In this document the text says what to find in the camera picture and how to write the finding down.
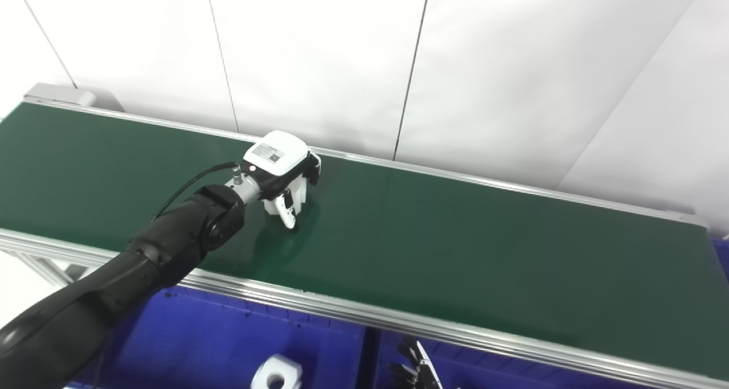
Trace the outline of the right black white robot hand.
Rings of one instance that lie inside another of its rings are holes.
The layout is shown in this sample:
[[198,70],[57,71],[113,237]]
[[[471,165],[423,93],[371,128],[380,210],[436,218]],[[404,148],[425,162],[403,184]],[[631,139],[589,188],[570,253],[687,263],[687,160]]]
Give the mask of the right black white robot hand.
[[396,350],[408,363],[387,365],[395,388],[443,388],[434,364],[416,337],[403,335],[403,339],[396,345]]

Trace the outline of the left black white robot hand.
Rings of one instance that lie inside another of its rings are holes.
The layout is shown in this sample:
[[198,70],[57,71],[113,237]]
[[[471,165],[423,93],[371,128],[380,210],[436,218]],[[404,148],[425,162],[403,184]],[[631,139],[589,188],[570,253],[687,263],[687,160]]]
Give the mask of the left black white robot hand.
[[263,202],[268,214],[295,232],[308,187],[320,177],[321,157],[299,137],[273,130],[245,151],[234,190],[245,204]]

